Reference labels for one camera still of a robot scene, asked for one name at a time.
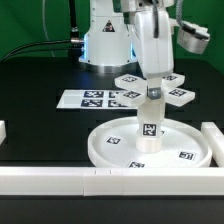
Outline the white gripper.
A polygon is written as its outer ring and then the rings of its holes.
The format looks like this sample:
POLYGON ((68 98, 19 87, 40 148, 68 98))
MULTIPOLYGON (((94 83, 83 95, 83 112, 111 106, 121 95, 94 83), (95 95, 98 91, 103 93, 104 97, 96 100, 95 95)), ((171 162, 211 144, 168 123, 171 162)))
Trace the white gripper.
POLYGON ((155 19, 153 8, 134 14, 129 26, 133 49, 147 80, 147 96, 151 100, 161 98, 162 79, 173 71, 173 47, 169 16, 164 8, 158 9, 158 37, 154 37, 155 19))

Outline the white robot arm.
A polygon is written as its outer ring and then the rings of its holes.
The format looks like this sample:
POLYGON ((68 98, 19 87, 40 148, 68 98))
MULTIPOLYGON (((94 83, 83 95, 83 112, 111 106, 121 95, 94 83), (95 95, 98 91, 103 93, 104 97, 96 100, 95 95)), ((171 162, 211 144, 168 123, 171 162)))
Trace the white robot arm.
POLYGON ((166 11, 173 4, 174 0, 90 0, 90 28, 79 62, 98 73, 140 68, 148 97, 161 98, 162 79, 174 66, 166 11))

